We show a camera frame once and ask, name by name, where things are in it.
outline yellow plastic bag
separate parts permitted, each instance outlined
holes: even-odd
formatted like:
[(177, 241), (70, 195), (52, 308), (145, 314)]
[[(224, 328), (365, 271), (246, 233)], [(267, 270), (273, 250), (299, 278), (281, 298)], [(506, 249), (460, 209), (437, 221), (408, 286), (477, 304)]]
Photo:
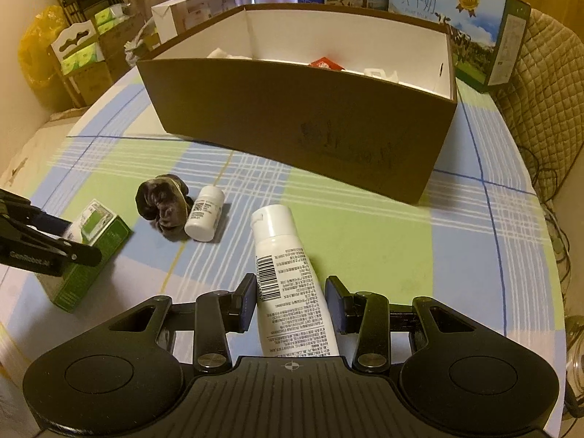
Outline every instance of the yellow plastic bag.
[(36, 15), (18, 45), (18, 63), (28, 86), (45, 107), (62, 111), (72, 101), (49, 57), (49, 46), (69, 25), (63, 8), (52, 5)]

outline tablecloth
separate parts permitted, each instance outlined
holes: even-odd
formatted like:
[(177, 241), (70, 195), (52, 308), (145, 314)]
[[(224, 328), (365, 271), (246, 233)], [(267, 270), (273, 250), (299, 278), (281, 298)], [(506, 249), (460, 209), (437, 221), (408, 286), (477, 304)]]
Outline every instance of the tablecloth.
[[(72, 314), (49, 302), (33, 274), (0, 266), (0, 362), (19, 384), (40, 354), (153, 295), (188, 302), (234, 289), (255, 271), (251, 213), (283, 203), (321, 281), (337, 275), (350, 291), (375, 291), (392, 303), (432, 296), (543, 356), (563, 397), (563, 307), (538, 199), (490, 96), (457, 84), (452, 126), (419, 205), (411, 206), (167, 135), (133, 69), (75, 125), (27, 193), (67, 219), (99, 199), (133, 234)], [(379, 123), (390, 110), (380, 109)], [(214, 182), (224, 190), (214, 242), (173, 243), (139, 217), (138, 185), (163, 173), (180, 176), (193, 196)], [(403, 334), (392, 336), (393, 361), (409, 354)], [(234, 357), (261, 354), (254, 324), (229, 341)], [(350, 340), (339, 347), (351, 353)], [(174, 355), (191, 360), (192, 333), (179, 336)], [(546, 428), (552, 435), (560, 429), (560, 402)]]

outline brown scrunchie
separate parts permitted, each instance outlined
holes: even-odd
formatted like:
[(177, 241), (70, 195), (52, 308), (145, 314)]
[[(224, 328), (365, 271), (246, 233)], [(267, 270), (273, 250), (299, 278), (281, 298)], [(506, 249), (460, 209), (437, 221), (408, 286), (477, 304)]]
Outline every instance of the brown scrunchie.
[(193, 208), (189, 188), (174, 174), (161, 174), (143, 182), (136, 193), (138, 213), (169, 240), (186, 237), (185, 223)]

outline small white bottle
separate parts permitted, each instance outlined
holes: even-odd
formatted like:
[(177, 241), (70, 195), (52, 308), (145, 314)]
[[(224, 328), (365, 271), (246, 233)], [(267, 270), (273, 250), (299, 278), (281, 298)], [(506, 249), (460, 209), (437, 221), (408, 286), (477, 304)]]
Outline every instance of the small white bottle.
[(218, 187), (202, 188), (186, 220), (186, 235), (199, 242), (212, 241), (221, 218), (223, 202), (225, 194)]
[(264, 356), (338, 356), (337, 338), (318, 278), (290, 208), (252, 214), (258, 278), (258, 329)]

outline metal screw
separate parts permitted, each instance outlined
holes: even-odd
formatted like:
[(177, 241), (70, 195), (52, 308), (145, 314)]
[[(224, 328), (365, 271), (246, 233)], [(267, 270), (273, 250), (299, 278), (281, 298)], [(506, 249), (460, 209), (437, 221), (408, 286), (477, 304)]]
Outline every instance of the metal screw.
[(363, 367), (375, 368), (385, 365), (387, 359), (384, 358), (381, 354), (371, 352), (367, 354), (361, 354), (358, 357), (357, 362), (363, 365)]
[(197, 358), (197, 362), (203, 367), (220, 367), (227, 362), (227, 358), (221, 354), (203, 354)]

